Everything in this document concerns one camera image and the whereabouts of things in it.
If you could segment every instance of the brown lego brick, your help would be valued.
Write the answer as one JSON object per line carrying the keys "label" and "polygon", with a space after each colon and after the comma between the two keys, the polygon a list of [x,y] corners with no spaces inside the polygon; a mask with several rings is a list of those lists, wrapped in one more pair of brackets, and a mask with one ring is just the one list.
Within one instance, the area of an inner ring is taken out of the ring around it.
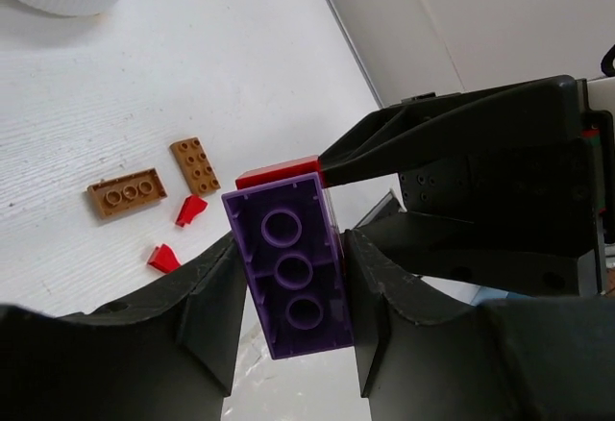
{"label": "brown lego brick", "polygon": [[615,269],[608,269],[606,271],[608,276],[608,287],[606,288],[606,296],[615,298]]}
{"label": "brown lego brick", "polygon": [[102,219],[166,197],[166,191],[154,168],[92,184],[87,188],[87,193]]}
{"label": "brown lego brick", "polygon": [[182,169],[184,179],[193,194],[207,195],[220,188],[220,183],[215,177],[198,137],[172,143],[171,152]]}

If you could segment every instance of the hollow purple brick underside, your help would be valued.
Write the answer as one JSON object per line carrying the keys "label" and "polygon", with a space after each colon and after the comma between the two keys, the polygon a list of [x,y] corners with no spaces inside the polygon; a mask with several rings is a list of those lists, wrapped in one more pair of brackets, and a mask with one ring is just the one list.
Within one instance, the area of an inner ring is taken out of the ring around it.
{"label": "hollow purple brick underside", "polygon": [[222,200],[272,359],[352,345],[338,234],[318,173]]}

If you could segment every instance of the black cable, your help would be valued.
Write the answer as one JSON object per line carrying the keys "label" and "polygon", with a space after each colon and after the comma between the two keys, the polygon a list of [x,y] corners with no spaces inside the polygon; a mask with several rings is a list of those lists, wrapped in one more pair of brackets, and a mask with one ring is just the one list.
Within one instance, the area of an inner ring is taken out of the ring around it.
{"label": "black cable", "polygon": [[604,55],[600,69],[607,77],[615,77],[615,45]]}

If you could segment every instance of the lego brick tube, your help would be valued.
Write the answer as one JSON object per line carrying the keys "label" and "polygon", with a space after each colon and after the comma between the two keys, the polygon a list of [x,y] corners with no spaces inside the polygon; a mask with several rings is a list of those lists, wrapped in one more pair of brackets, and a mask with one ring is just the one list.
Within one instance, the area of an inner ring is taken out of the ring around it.
{"label": "lego brick tube", "polygon": [[272,359],[351,346],[341,252],[319,174],[222,199]]}

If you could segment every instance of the table surface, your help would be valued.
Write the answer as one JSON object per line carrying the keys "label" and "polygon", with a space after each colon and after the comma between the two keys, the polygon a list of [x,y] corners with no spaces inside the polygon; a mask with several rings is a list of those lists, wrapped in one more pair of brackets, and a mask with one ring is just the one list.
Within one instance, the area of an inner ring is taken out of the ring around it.
{"label": "table surface", "polygon": [[[229,230],[220,203],[254,167],[318,154],[376,108],[325,0],[121,0],[62,18],[0,0],[0,298],[96,309]],[[183,229],[169,144],[201,139],[222,190]],[[88,185],[155,167],[168,198],[100,221]],[[342,227],[395,185],[333,190]],[[256,323],[247,300],[243,330]]]}

